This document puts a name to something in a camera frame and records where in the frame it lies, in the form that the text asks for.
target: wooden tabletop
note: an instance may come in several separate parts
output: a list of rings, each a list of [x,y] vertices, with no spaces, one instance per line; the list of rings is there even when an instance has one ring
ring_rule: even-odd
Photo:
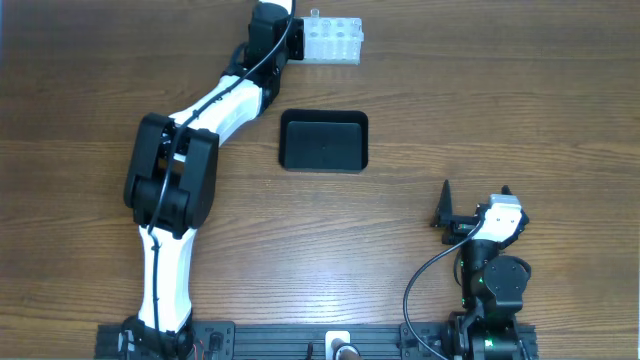
[[[135,314],[142,248],[122,199],[142,116],[186,108],[246,40],[249,0],[6,0],[0,73],[0,357],[91,357]],[[220,149],[195,242],[196,320],[400,324],[413,272],[446,247],[428,226],[509,184],[531,224],[521,322],[543,358],[635,358],[640,3],[300,0],[361,17],[359,66],[290,65],[273,105]],[[288,108],[361,110],[369,166],[292,173]],[[446,258],[416,321],[460,309]]]

